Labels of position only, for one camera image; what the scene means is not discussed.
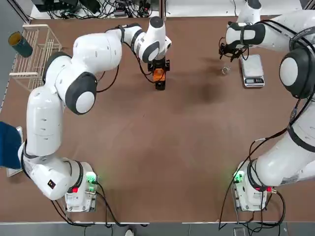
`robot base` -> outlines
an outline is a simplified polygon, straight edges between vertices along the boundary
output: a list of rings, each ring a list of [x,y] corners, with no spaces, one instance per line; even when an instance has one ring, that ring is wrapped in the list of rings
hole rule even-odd
[[[66,193],[64,196],[68,212],[90,212],[95,211],[96,208],[96,189],[95,191],[89,190],[89,183],[86,178],[86,173],[93,172],[93,169],[86,162],[81,162],[81,164],[83,179],[80,187],[76,193]]]
[[[265,208],[265,203],[267,199],[267,191],[259,192],[256,189],[254,189],[248,180],[248,174],[247,174],[247,166],[249,164],[249,161],[246,161],[245,164],[242,166],[242,168],[235,173],[235,178],[233,182],[233,189],[232,192],[234,192],[234,203],[237,210],[240,211],[261,211]]]

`green led light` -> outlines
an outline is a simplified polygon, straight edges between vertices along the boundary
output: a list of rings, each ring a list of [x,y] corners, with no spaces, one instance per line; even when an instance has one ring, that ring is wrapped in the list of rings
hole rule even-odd
[[[96,181],[96,174],[94,172],[86,173],[87,182]]]
[[[243,176],[244,176],[244,171],[238,171],[238,172],[235,174],[234,182],[235,182],[235,183],[241,183],[242,180],[243,180]]]

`digital scale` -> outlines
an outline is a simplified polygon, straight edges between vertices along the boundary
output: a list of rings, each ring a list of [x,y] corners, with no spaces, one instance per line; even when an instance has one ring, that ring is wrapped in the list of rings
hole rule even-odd
[[[264,87],[264,71],[260,55],[249,55],[247,60],[241,57],[244,85],[248,88]]]

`green cup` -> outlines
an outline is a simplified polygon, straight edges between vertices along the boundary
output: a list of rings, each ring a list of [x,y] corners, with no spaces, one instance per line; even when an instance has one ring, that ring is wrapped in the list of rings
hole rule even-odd
[[[24,58],[32,55],[33,48],[20,32],[15,32],[9,37],[9,45]]]

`gray floor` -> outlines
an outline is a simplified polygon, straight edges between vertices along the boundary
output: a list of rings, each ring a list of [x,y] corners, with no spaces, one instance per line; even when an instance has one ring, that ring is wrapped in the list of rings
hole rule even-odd
[[[13,10],[9,3],[0,0],[0,105],[4,96],[4,92],[9,80],[15,51],[8,44],[9,36],[16,31],[22,32],[23,20]]]
[[[218,232],[217,224],[180,224],[153,223],[147,227],[133,226],[137,236],[233,236],[235,224],[228,224]],[[124,236],[128,227],[113,227],[113,236]],[[277,236],[278,227],[263,229],[254,236]],[[1,236],[84,236],[84,228],[67,224],[29,224],[29,225],[0,225]],[[315,235],[315,223],[283,223],[281,236],[311,236]],[[111,236],[111,229],[104,225],[88,227],[85,236]]]

